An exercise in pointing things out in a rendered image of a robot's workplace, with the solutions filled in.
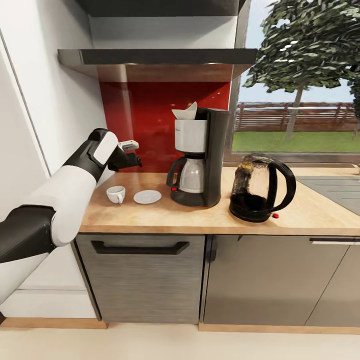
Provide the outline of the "coffee cup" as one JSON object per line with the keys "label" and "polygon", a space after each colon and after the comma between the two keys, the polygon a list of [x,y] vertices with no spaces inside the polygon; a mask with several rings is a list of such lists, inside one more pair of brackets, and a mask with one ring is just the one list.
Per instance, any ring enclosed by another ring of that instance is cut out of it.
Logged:
{"label": "coffee cup", "polygon": [[126,189],[123,186],[114,186],[106,191],[109,199],[115,204],[122,204],[125,199]]}

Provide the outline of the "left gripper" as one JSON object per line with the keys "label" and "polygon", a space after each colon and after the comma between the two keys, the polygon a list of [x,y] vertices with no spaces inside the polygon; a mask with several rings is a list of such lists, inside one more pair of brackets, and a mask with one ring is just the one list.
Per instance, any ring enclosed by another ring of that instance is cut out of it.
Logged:
{"label": "left gripper", "polygon": [[134,152],[125,153],[123,152],[123,156],[118,162],[108,162],[107,167],[110,171],[117,171],[124,168],[136,167],[137,164],[141,167],[142,161],[140,157],[136,158],[136,154]]}

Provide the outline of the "paper coffee filter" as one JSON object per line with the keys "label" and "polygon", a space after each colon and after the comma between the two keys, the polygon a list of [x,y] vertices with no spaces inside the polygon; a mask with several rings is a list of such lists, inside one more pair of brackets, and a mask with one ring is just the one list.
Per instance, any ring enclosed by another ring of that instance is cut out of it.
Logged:
{"label": "paper coffee filter", "polygon": [[197,112],[197,102],[195,101],[193,105],[191,105],[187,109],[173,109],[173,113],[177,117],[177,120],[195,120],[196,112]]}

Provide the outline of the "electric kettle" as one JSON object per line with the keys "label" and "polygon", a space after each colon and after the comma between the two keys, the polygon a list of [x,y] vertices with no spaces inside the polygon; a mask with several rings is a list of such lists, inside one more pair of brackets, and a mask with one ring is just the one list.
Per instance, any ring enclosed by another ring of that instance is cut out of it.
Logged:
{"label": "electric kettle", "polygon": [[[296,179],[292,170],[280,160],[264,153],[243,156],[232,186],[230,212],[239,219],[251,223],[266,222],[270,215],[287,207],[296,193]],[[274,207],[279,170],[286,179],[287,194],[282,203]]]}

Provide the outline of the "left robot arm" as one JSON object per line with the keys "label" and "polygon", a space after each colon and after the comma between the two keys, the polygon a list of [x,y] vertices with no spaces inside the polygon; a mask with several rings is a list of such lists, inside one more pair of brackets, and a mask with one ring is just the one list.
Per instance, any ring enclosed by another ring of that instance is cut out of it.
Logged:
{"label": "left robot arm", "polygon": [[119,142],[112,131],[94,130],[45,183],[20,200],[0,222],[0,306],[57,247],[76,237],[106,167],[141,167],[139,143]]}

